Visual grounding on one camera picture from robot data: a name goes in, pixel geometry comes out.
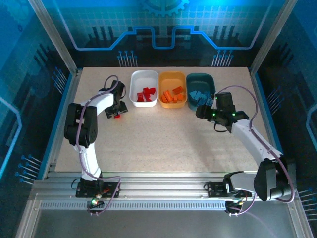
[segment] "gear logo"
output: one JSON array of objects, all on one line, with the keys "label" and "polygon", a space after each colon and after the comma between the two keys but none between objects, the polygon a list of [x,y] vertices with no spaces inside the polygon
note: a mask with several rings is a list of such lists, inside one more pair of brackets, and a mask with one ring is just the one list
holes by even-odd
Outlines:
[{"label": "gear logo", "polygon": [[29,3],[27,0],[2,0],[2,5],[18,23],[22,24],[29,16]]},{"label": "gear logo", "polygon": [[173,13],[178,14],[179,10],[184,10],[185,4],[189,4],[189,0],[139,0],[143,10],[147,10],[155,16],[172,16]]}]

